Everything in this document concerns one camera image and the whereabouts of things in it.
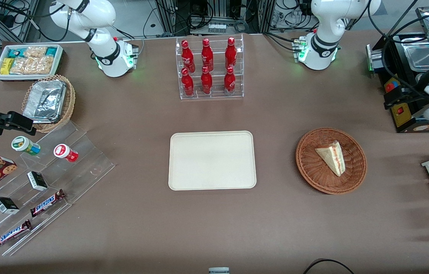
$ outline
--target table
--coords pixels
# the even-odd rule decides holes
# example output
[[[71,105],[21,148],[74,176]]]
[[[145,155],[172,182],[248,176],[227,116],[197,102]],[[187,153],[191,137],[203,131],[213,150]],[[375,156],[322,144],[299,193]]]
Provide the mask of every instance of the table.
[[[265,36],[244,40],[244,99],[187,102],[179,99],[173,38],[147,40],[138,69],[120,78],[105,76],[85,43],[63,44],[61,74],[77,93],[72,120],[117,166],[15,255],[0,256],[0,273],[228,266],[233,274],[285,274],[322,257],[355,273],[428,273],[429,178],[420,163],[429,160],[429,134],[395,133],[383,89],[366,72],[365,45],[378,34],[347,32],[334,63],[319,72]],[[0,110],[20,111],[29,85],[0,82]],[[366,153],[368,174],[353,193],[323,194],[295,166],[298,140],[325,126],[348,132]],[[253,189],[169,189],[174,133],[233,130],[254,136]],[[17,135],[0,136],[0,155],[18,157],[10,147]]]

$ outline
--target wicker basket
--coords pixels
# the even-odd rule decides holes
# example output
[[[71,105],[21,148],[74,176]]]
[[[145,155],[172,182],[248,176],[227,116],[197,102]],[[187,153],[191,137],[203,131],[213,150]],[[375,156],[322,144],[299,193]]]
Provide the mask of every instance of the wicker basket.
[[[44,79],[40,79],[38,82],[43,81],[52,81],[52,80],[61,80],[67,85],[66,94],[64,98],[64,104],[62,108],[62,118],[55,124],[33,124],[33,127],[37,129],[39,132],[43,133],[49,133],[53,129],[58,128],[60,126],[63,126],[68,123],[70,120],[70,117],[72,116],[72,112],[74,111],[74,103],[75,103],[75,91],[74,87],[70,84],[69,80],[67,78],[61,76],[61,75],[54,75],[54,76],[48,76]],[[23,103],[21,104],[21,111],[23,112],[25,110],[25,106],[28,101],[28,96],[30,95],[30,90],[32,90],[33,85],[28,89],[27,94],[25,95],[25,99],[23,100]]]
[[[336,176],[317,154],[315,148],[337,140],[343,151],[346,171]],[[328,194],[346,194],[362,184],[367,172],[365,153],[346,132],[334,128],[318,128],[306,133],[296,149],[296,163],[306,181]]]

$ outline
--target white robotic arm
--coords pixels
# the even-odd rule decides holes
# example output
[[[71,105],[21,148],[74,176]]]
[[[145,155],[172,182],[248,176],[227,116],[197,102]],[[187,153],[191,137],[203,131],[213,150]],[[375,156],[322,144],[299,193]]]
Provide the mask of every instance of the white robotic arm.
[[[381,0],[373,0],[369,9],[374,14]],[[323,70],[334,60],[336,48],[345,32],[343,18],[356,19],[366,16],[368,0],[312,0],[311,10],[319,20],[316,33],[299,39],[298,61],[313,70]]]
[[[107,0],[61,0],[53,2],[49,10],[57,26],[68,29],[88,43],[96,55],[99,68],[110,77],[119,77],[135,67],[134,49],[124,41],[115,41],[105,28],[113,26],[116,12]]]

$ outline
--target coca-cola bottle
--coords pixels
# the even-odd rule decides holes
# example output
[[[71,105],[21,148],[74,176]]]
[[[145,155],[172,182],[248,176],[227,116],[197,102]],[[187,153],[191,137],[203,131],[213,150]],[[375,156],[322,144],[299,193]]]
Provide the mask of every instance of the coca-cola bottle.
[[[207,66],[203,67],[203,74],[201,75],[201,83],[203,84],[203,92],[206,95],[211,94],[213,88],[213,78],[209,73],[209,68]]]
[[[185,96],[193,97],[194,96],[194,82],[192,81],[192,77],[189,75],[189,71],[187,68],[182,68],[182,88],[184,90]]]
[[[229,66],[228,69],[226,69],[226,75],[225,75],[225,94],[228,96],[231,96],[235,92],[235,75],[233,74],[233,67]]]
[[[213,58],[213,50],[209,45],[209,39],[203,39],[203,51],[201,52],[201,57],[203,58],[203,66],[207,66],[209,71],[213,71],[214,69],[214,58]]]
[[[233,37],[228,38],[228,47],[226,48],[225,58],[226,58],[226,62],[225,62],[226,69],[228,69],[228,67],[230,66],[235,67],[236,48],[235,48],[235,38]]]
[[[194,64],[194,54],[192,54],[192,50],[189,48],[189,42],[187,40],[183,40],[181,42],[182,45],[182,62],[184,67],[189,70],[190,73],[194,73],[196,71],[196,66]]]

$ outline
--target acrylic bottle rack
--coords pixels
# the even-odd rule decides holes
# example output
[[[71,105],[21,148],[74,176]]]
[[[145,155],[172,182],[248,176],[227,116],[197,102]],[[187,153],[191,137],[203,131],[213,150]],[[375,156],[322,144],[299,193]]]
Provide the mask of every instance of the acrylic bottle rack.
[[[56,128],[38,142],[40,153],[31,156],[22,153],[16,160],[17,170],[0,182],[0,196],[11,198],[20,208],[15,215],[0,212],[0,236],[23,224],[29,219],[33,229],[21,233],[0,246],[2,255],[12,255],[37,233],[70,208],[86,191],[115,167],[86,136],[86,132],[77,128],[72,122]],[[76,162],[70,163],[65,159],[54,156],[56,145],[64,143],[79,153]],[[48,189],[37,191],[28,181],[30,171],[42,173]],[[32,218],[30,209],[52,196],[59,189],[67,195],[45,212]]]
[[[235,81],[235,91],[233,95],[227,96],[225,94],[225,51],[228,46],[228,38],[235,38],[235,48],[236,48],[236,65],[234,67],[234,75],[236,77]],[[181,41],[187,40],[189,42],[189,48],[194,54],[194,63],[196,70],[194,73],[191,73],[190,76],[194,81],[194,96],[187,97],[182,88],[182,74],[181,70],[183,68],[182,62],[182,47]],[[214,57],[214,70],[211,72],[213,79],[213,90],[210,95],[204,94],[202,91],[201,85],[201,75],[203,62],[201,59],[201,52],[203,50],[202,38],[200,37],[186,37],[176,39],[175,47],[175,57],[177,60],[177,77],[179,78],[179,93],[182,100],[184,99],[228,99],[228,98],[240,98],[244,96],[244,44],[243,36],[240,35],[220,35],[220,36],[209,36],[209,44],[213,50]]]

